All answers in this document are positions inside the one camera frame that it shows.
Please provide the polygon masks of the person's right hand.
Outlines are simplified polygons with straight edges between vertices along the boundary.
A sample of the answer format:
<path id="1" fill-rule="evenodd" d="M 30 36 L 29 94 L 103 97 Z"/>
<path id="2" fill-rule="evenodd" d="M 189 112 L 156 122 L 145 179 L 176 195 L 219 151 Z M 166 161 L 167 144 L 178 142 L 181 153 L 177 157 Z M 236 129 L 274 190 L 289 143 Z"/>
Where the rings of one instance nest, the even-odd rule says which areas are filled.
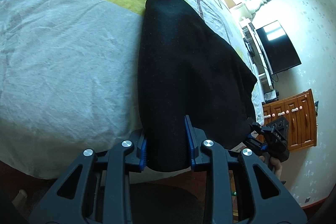
<path id="1" fill-rule="evenodd" d="M 282 164 L 279 159 L 270 157 L 269 158 L 269 163 L 272 166 L 272 169 L 274 170 L 274 175 L 281 180 L 281 174 L 282 174 Z"/>

